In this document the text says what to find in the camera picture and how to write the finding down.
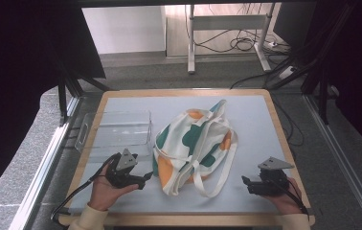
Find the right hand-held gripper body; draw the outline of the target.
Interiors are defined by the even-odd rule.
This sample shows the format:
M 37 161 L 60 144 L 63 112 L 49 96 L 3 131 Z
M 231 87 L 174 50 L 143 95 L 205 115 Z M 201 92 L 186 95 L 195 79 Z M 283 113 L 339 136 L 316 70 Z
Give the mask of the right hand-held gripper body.
M 259 196 L 280 196 L 288 189 L 287 175 L 285 169 L 292 169 L 293 165 L 275 157 L 269 157 L 258 164 L 260 169 L 260 182 L 253 182 L 251 186 L 258 187 Z

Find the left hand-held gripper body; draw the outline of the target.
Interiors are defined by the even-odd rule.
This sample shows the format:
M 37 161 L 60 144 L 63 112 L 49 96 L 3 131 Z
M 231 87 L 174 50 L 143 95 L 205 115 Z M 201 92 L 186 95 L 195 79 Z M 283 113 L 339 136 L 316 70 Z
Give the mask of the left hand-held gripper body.
M 137 154 L 132 154 L 128 149 L 124 149 L 122 153 L 113 155 L 113 160 L 109 164 L 105 177 L 108 182 L 118 189 L 143 183 L 145 180 L 142 176 L 131 175 L 130 172 L 138 164 Z

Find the clear plastic box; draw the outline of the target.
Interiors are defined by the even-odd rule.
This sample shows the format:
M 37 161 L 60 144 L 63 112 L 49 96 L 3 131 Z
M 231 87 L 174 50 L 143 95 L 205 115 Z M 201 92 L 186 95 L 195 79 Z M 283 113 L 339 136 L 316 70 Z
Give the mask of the clear plastic box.
M 88 113 L 80 126 L 76 149 L 103 160 L 128 149 L 139 160 L 152 155 L 152 121 L 148 110 Z

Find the white green orange tote bag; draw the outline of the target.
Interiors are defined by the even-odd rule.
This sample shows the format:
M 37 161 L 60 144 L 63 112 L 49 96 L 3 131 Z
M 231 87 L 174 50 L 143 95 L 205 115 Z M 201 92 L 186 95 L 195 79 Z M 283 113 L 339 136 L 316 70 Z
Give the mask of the white green orange tote bag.
M 156 135 L 153 174 L 166 195 L 176 196 L 188 182 L 204 197 L 223 189 L 238 148 L 225 107 L 221 100 L 209 110 L 189 109 Z

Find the person's right hand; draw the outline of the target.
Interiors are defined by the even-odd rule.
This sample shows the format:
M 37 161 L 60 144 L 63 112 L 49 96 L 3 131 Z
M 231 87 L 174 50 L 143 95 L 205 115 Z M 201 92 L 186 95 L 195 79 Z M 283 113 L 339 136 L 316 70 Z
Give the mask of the person's right hand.
M 288 191 L 298 199 L 301 199 L 302 192 L 300 191 L 296 180 L 292 177 L 288 177 L 288 181 L 290 183 Z M 288 195 L 266 196 L 265 199 L 273 203 L 282 215 L 302 213 L 299 205 Z

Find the person's left hand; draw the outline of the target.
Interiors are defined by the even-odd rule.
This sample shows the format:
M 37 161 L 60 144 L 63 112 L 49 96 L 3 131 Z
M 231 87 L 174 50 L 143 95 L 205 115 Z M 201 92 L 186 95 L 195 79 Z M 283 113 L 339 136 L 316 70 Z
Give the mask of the person's left hand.
M 123 188 L 113 187 L 105 177 L 107 166 L 105 166 L 100 175 L 93 181 L 92 194 L 87 205 L 98 211 L 107 211 L 123 195 L 126 195 L 139 188 L 137 184 L 129 185 Z

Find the white power strip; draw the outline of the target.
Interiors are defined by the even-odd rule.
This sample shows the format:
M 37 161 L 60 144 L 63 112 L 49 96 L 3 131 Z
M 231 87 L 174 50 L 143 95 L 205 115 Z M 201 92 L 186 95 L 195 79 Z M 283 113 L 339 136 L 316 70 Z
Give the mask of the white power strip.
M 297 71 L 297 68 L 295 66 L 288 66 L 285 70 L 283 70 L 280 73 L 279 78 L 281 80 L 286 79 L 287 77 L 291 76 L 296 71 Z

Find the dark curtain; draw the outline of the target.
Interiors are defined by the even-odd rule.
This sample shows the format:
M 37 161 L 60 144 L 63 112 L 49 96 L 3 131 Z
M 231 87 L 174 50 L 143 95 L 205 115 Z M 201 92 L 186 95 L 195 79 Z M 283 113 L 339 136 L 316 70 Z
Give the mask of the dark curtain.
M 333 16 L 350 1 L 356 5 L 329 49 L 326 70 L 339 91 L 337 107 L 362 135 L 362 0 L 320 0 L 317 19 Z
M 104 71 L 82 8 L 50 0 L 0 0 L 0 177 L 63 75 Z

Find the white desk frame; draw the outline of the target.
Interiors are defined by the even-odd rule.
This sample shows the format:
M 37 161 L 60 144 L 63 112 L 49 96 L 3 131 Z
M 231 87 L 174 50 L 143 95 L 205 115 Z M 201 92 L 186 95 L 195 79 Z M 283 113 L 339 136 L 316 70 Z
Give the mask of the white desk frame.
M 263 45 L 275 9 L 275 3 L 270 5 L 266 14 L 246 15 L 216 15 L 195 16 L 194 5 L 190 5 L 190 13 L 187 18 L 189 35 L 188 73 L 195 73 L 195 31 L 219 31 L 219 30 L 260 30 L 260 37 L 254 42 L 256 54 L 264 72 L 270 72 L 271 67 L 263 51 Z

